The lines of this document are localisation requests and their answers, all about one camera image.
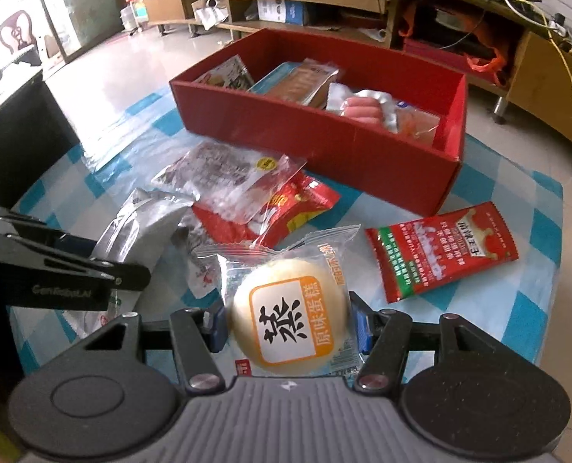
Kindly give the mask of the red crown spicy strip packet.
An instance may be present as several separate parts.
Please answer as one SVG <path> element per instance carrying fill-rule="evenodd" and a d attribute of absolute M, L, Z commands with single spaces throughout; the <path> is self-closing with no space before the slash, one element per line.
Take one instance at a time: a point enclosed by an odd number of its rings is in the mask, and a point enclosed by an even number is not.
<path fill-rule="evenodd" d="M 368 228 L 366 236 L 387 303 L 421 295 L 518 259 L 509 228 L 491 202 Z"/>

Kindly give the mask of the round steamed cake packet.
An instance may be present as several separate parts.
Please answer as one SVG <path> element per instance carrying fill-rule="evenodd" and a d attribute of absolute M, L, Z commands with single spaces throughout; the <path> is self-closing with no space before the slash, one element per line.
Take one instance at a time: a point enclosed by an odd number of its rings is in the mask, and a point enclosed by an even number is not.
<path fill-rule="evenodd" d="M 358 226 L 317 230 L 284 249 L 197 249 L 225 307 L 221 364 L 238 376 L 351 377 L 360 364 L 345 268 Z"/>

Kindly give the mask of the silver foil snack bag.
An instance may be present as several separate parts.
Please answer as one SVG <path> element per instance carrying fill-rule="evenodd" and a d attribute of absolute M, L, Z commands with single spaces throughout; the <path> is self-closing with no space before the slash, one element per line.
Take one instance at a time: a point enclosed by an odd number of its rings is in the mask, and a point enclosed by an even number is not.
<path fill-rule="evenodd" d="M 193 205 L 190 196 L 136 188 L 103 232 L 92 255 L 119 264 L 140 264 L 153 271 Z M 114 289 L 105 311 L 64 311 L 63 318 L 84 339 L 114 318 L 133 311 L 141 293 L 139 289 Z"/>

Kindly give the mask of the clear dark snack packet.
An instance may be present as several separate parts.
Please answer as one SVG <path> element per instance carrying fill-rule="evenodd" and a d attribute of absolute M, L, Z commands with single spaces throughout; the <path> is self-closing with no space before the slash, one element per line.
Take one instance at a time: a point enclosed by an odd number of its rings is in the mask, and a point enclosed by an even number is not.
<path fill-rule="evenodd" d="M 163 168 L 152 183 L 192 196 L 202 209 L 245 224 L 306 164 L 300 157 L 204 140 Z"/>

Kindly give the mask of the red spicy snack bag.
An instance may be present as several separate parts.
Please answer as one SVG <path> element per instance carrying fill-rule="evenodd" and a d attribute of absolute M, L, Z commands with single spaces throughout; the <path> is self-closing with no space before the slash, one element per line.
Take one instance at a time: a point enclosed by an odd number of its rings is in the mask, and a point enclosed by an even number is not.
<path fill-rule="evenodd" d="M 251 243 L 273 248 L 308 221 L 331 210 L 339 199 L 340 194 L 329 185 L 299 171 L 245 225 L 226 221 L 199 206 L 192 210 L 215 243 Z"/>

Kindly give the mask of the sausage packet clear plastic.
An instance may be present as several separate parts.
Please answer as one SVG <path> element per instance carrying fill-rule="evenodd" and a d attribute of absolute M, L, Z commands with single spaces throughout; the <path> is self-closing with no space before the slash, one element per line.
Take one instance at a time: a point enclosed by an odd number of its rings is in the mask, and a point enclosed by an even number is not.
<path fill-rule="evenodd" d="M 354 121 L 384 128 L 395 135 L 432 145 L 440 117 L 375 90 L 352 91 L 333 83 L 329 87 L 326 109 Z"/>

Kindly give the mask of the milk egg cake packet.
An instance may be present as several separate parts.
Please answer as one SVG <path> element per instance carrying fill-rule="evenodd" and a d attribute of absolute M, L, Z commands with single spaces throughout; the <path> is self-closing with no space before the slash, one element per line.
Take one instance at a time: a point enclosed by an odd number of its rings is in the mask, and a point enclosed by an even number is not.
<path fill-rule="evenodd" d="M 248 92 L 324 109 L 329 86 L 341 76 L 342 71 L 333 64 L 310 59 L 302 63 L 284 62 L 252 85 Z"/>

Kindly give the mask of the black cabinet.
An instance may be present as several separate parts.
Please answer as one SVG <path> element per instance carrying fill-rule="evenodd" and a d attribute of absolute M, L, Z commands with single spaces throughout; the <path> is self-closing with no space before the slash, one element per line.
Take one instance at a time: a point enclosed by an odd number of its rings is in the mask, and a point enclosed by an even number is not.
<path fill-rule="evenodd" d="M 78 143 L 40 67 L 0 70 L 0 206 L 15 205 Z"/>

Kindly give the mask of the red cardboard box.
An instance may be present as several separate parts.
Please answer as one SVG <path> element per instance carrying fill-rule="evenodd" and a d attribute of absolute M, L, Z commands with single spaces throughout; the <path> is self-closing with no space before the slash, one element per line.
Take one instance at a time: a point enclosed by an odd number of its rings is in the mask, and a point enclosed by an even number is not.
<path fill-rule="evenodd" d="M 198 79 L 239 56 L 255 79 L 284 62 L 337 67 L 340 81 L 439 116 L 432 145 L 326 110 Z M 306 160 L 308 171 L 422 216 L 436 214 L 462 167 L 468 83 L 464 74 L 401 51 L 328 35 L 262 29 L 211 54 L 170 81 L 186 129 L 230 144 Z"/>

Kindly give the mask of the wooden chair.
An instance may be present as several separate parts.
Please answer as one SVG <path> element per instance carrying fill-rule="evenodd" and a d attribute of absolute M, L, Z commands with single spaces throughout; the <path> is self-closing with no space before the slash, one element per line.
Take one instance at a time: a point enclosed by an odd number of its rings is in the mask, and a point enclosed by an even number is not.
<path fill-rule="evenodd" d="M 0 24 L 0 43 L 11 53 L 14 64 L 42 65 L 33 21 L 25 10 L 18 10 Z"/>

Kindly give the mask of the orange plastic bag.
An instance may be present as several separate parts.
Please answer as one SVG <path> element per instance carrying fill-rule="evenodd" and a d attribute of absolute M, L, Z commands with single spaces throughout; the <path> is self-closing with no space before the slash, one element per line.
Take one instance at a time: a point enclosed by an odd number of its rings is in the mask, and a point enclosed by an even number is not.
<path fill-rule="evenodd" d="M 507 38 L 495 38 L 484 10 L 473 15 L 414 2 L 398 20 L 398 35 L 408 53 L 507 87 L 510 43 Z"/>

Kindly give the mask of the wooden tv stand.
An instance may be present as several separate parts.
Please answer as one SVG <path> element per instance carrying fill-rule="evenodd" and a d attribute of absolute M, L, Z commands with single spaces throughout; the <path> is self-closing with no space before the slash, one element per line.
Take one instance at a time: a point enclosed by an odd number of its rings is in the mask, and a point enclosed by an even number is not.
<path fill-rule="evenodd" d="M 404 51 L 494 93 L 572 143 L 572 22 L 545 0 L 142 0 L 159 28 L 300 30 Z"/>

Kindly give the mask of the blue white carton box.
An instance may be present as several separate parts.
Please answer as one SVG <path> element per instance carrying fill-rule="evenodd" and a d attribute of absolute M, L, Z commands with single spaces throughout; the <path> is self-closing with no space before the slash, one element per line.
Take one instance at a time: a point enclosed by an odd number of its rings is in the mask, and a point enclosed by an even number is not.
<path fill-rule="evenodd" d="M 264 22 L 305 26 L 309 22 L 304 2 L 289 0 L 258 0 L 259 19 Z"/>

